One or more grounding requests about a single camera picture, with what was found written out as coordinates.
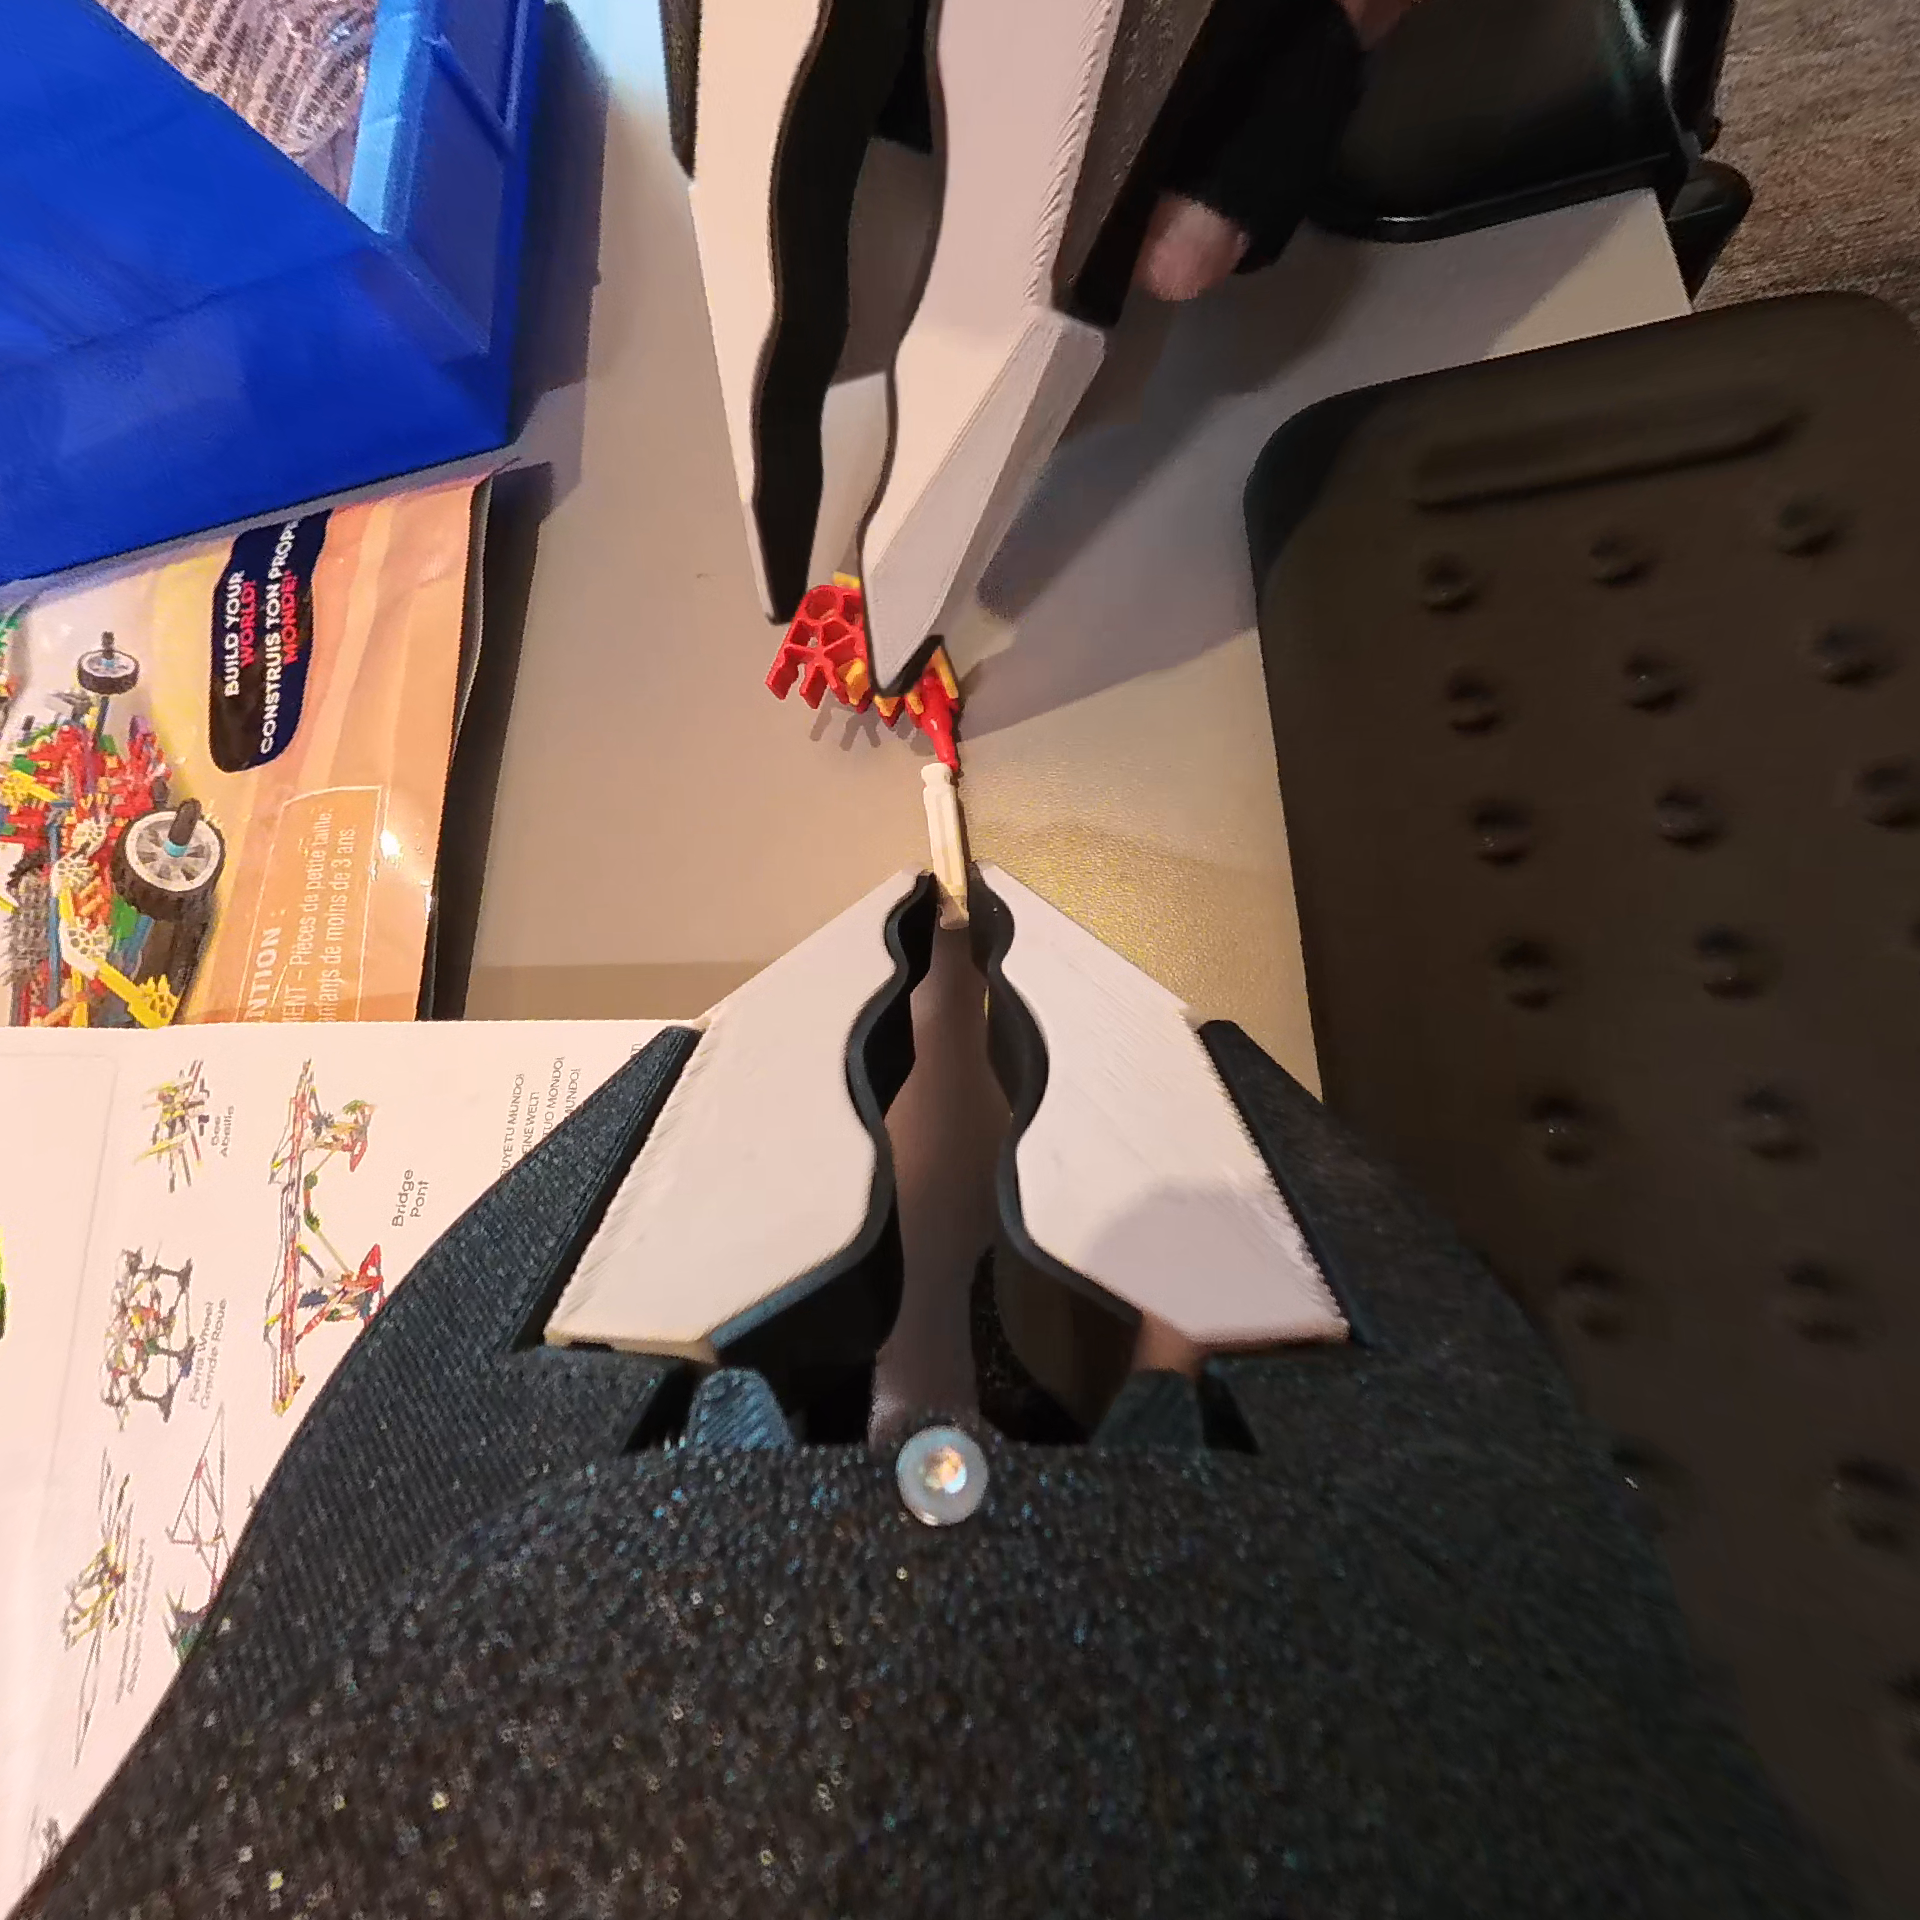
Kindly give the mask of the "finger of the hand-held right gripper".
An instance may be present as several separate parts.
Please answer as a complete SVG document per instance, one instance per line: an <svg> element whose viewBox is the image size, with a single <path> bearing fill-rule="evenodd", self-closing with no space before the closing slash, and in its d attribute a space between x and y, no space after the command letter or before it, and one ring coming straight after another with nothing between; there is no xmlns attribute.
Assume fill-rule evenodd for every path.
<svg viewBox="0 0 1920 1920"><path fill-rule="evenodd" d="M756 589L778 625L813 580L850 202L899 65L899 5L700 5L690 220Z"/></svg>
<svg viewBox="0 0 1920 1920"><path fill-rule="evenodd" d="M918 677L1105 353L1056 290L1117 1L931 5L941 202L893 353L858 562L876 692Z"/></svg>

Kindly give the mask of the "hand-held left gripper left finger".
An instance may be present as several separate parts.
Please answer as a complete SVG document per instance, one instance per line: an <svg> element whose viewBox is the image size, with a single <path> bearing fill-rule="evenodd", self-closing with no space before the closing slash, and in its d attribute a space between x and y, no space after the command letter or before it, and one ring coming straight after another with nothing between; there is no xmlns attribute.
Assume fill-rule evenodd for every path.
<svg viewBox="0 0 1920 1920"><path fill-rule="evenodd" d="M937 921L935 876L902 870L709 1012L549 1344L872 1367L904 1286L886 1115Z"/></svg>

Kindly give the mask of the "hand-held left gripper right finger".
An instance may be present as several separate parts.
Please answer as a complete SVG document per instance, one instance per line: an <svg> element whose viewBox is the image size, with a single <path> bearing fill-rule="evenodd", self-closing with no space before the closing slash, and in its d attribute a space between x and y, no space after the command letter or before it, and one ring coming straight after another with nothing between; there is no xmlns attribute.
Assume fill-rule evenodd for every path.
<svg viewBox="0 0 1920 1920"><path fill-rule="evenodd" d="M1010 1103L1020 1258L1199 1352L1342 1344L1351 1320L1182 995L995 864L968 876Z"/></svg>

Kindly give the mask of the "white toy rod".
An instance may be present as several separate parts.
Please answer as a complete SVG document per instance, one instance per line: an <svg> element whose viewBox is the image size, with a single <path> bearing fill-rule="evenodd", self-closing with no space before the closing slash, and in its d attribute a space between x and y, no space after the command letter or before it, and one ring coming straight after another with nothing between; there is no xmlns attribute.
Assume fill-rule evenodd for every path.
<svg viewBox="0 0 1920 1920"><path fill-rule="evenodd" d="M928 870L938 885L938 926L958 931L971 924L971 855L962 778L935 758L922 768Z"/></svg>

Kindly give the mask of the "red toy connector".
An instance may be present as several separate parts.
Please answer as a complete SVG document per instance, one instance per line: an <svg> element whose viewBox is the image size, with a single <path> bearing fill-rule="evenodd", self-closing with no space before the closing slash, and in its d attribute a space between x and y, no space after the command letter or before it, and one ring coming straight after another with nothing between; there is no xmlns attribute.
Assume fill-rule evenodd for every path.
<svg viewBox="0 0 1920 1920"><path fill-rule="evenodd" d="M794 613L794 618L790 618L790 623L789 623L789 630L784 633L784 638L780 638L780 645L778 645L778 650L776 650L776 654L773 654L770 669L769 669L769 675L765 675L765 688L769 688L769 689L770 689L770 692L773 692L778 700L785 700L785 698L802 698L802 700L803 700L803 704L805 704L805 707L813 707L813 710L820 710L820 704L824 704L827 700L833 700L837 704L842 704L842 707L850 710L850 707L849 707L849 704L843 704L843 703L837 698L837 692L829 688L827 660L824 660L824 654L819 653L819 646L817 646L817 639L813 639L813 620L808 618L808 613L810 613L810 609L808 609L808 596L813 594L813 589L817 589L817 587L810 587L810 589L803 594L803 600L802 600L798 609ZM856 715L861 715L861 712L873 712L873 715L878 718L878 723L881 723L884 728L888 728L888 729L911 728L914 733L918 733L918 728L914 728L914 725L911 725L911 720L906 718L906 712L902 712L902 715L899 715L893 723L886 723L886 720L881 718L881 712L878 712L878 710L872 710L872 707L869 707L869 710L858 710ZM931 737L927 737L923 733L918 733L918 736L923 737L923 742L927 742L927 746L935 749L935 756L937 756L937 742L935 742ZM937 758L938 758L938 759L943 759L948 768L955 768L955 771L958 772L958 771L962 771L962 752L958 752L958 741L956 741L956 763L946 759L943 756L937 756Z"/></svg>

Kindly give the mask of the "yellow toy connector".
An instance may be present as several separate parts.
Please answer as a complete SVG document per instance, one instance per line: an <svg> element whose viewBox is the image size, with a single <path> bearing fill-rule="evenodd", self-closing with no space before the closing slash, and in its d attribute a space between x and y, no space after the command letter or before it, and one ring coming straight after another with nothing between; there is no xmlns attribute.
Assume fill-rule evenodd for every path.
<svg viewBox="0 0 1920 1920"><path fill-rule="evenodd" d="M941 639L935 639L922 677L902 695L881 695L872 668L867 596L861 580L833 572L808 596L813 639L827 660L829 688L850 710L878 710L886 723L902 712L937 742L937 756L956 763L962 684Z"/></svg>

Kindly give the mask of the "person's right hand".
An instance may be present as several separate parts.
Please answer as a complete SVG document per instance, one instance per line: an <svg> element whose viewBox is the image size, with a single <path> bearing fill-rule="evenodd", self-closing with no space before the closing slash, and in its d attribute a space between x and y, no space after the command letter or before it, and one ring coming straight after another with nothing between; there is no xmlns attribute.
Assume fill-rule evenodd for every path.
<svg viewBox="0 0 1920 1920"><path fill-rule="evenodd" d="M1221 1L1158 160L1135 284L1189 300L1290 244L1361 99L1369 55L1413 1Z"/></svg>

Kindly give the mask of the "clear plastic bag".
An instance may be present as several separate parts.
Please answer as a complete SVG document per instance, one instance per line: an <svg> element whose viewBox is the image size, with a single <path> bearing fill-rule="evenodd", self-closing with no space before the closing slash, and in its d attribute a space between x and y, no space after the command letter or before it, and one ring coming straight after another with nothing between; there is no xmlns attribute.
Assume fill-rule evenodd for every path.
<svg viewBox="0 0 1920 1920"><path fill-rule="evenodd" d="M223 97L337 200L351 190L377 1L246 1Z"/></svg>

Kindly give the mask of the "white printed instruction leaflet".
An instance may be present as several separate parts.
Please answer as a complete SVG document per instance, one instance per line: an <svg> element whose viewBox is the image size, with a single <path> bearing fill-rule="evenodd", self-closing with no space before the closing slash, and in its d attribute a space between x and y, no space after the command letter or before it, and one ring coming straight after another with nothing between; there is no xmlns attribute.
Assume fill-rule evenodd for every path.
<svg viewBox="0 0 1920 1920"><path fill-rule="evenodd" d="M710 1023L5 1033L5 1908L207 1638L249 1714L488 1502L468 1367Z"/></svg>

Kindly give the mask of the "black dimpled office chair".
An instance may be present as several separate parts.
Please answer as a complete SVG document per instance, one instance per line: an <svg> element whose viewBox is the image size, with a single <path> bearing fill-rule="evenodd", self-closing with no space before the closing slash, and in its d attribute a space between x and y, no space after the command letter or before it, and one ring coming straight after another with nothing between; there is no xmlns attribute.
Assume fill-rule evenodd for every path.
<svg viewBox="0 0 1920 1920"><path fill-rule="evenodd" d="M1916 1914L1918 357L1861 294L1327 397L1246 487L1320 1087Z"/></svg>

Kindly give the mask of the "blue plastic storage bin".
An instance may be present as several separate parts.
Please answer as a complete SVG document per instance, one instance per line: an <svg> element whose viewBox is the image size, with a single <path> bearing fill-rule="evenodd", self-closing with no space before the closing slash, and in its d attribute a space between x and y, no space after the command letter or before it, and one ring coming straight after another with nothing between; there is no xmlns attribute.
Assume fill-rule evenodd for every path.
<svg viewBox="0 0 1920 1920"><path fill-rule="evenodd" d="M5 585L488 462L584 378L582 28L377 5L338 198L103 5L5 5Z"/></svg>

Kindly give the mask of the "orange printed toy packaging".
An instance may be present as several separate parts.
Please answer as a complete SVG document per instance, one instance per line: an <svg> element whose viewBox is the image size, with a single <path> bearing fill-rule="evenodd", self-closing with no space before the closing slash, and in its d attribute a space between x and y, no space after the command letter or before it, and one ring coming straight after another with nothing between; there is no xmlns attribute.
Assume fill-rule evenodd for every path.
<svg viewBox="0 0 1920 1920"><path fill-rule="evenodd" d="M5 1025L419 1014L490 493L5 592Z"/></svg>

